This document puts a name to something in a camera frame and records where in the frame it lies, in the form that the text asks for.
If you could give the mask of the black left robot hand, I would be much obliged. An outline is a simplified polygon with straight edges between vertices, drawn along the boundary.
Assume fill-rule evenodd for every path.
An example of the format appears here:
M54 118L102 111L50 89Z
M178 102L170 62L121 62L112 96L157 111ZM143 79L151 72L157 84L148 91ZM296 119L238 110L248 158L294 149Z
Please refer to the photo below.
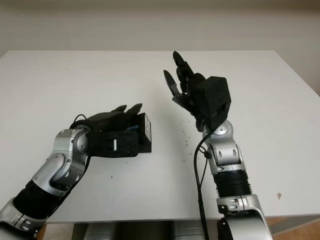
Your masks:
M87 119L74 121L70 129L87 128L91 132L121 132L125 131L138 115L143 104L138 103L127 111L127 105L120 105L109 112L100 112Z

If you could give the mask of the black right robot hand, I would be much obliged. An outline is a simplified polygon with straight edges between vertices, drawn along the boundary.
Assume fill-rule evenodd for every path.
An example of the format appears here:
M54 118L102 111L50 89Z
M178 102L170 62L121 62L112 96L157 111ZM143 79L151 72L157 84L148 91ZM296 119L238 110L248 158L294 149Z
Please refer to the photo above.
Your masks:
M172 94L172 100L195 118L196 129L202 132L204 130L205 120L200 110L197 109L196 100L190 84L190 80L195 76L195 73L177 51L174 51L172 56L176 65L176 75L179 79L181 89L181 91L178 90L178 85L172 75L167 70L164 70L165 82Z

